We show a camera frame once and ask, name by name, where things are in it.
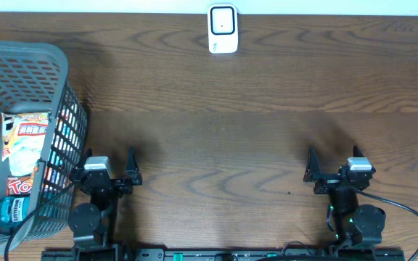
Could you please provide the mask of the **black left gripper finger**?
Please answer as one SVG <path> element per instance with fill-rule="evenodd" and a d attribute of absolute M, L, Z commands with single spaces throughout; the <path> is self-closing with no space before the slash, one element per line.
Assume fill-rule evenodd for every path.
<path fill-rule="evenodd" d="M 78 170 L 84 169 L 84 165 L 86 164 L 87 159 L 91 156 L 92 156 L 92 149 L 87 149 L 85 153 L 83 154 L 83 156 L 80 158 L 77 164 L 77 169 Z"/>
<path fill-rule="evenodd" d="M 136 163 L 133 147 L 130 147 L 128 150 L 128 158 L 127 158 L 125 172 L 131 178 L 138 178 L 139 176 L 139 167 Z"/>

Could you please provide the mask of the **yellow snack bag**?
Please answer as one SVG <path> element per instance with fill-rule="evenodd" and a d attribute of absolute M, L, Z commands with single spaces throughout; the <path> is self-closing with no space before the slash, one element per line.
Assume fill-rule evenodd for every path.
<path fill-rule="evenodd" d="M 10 175 L 21 177 L 33 172 L 44 146 L 49 124 L 48 112 L 1 114 L 3 150 Z"/>

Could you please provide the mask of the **red chocolate bar wrapper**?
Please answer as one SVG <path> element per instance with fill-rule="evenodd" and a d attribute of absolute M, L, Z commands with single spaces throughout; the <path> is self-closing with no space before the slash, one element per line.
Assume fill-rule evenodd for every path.
<path fill-rule="evenodd" d="M 7 196 L 27 196 L 31 193 L 33 178 L 31 176 L 8 177 Z"/>

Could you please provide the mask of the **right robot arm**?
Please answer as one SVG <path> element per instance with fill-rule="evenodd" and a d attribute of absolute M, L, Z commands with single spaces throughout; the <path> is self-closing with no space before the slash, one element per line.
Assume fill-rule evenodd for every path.
<path fill-rule="evenodd" d="M 327 225 L 343 248 L 372 248 L 382 243 L 385 211 L 371 204 L 359 204 L 357 197 L 369 187 L 375 172 L 357 146 L 336 173 L 322 172 L 314 149 L 308 150 L 303 180 L 314 184 L 315 194 L 329 197 Z"/>

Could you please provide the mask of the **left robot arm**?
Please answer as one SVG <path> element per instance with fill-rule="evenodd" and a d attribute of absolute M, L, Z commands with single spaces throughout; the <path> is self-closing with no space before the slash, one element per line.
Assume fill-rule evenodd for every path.
<path fill-rule="evenodd" d="M 142 175 L 134 149 L 128 150 L 125 178 L 112 178 L 110 159 L 94 156 L 88 149 L 71 170 L 73 185 L 90 197 L 88 203 L 74 207 L 68 217 L 73 232 L 74 260 L 134 260 L 135 254 L 124 243 L 113 240 L 118 201 L 142 185 Z"/>

